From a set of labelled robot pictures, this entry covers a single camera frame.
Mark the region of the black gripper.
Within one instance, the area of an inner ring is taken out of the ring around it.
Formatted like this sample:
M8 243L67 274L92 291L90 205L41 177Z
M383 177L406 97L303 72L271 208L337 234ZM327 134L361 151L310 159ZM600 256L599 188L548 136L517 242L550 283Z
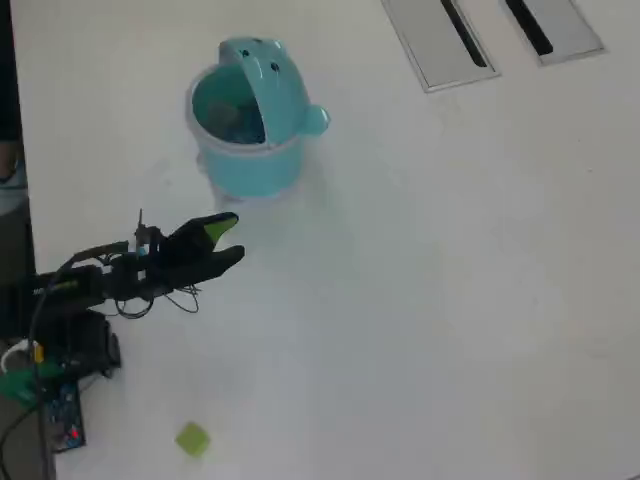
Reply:
M175 255L204 255L239 221L237 214L223 212L188 220L167 237L167 251ZM184 267L180 283L168 268L160 265L161 246L166 237L154 234L147 243L117 258L118 298L157 298L174 291L197 295L195 285L221 277L245 256L245 247L235 245L214 251L204 259Z

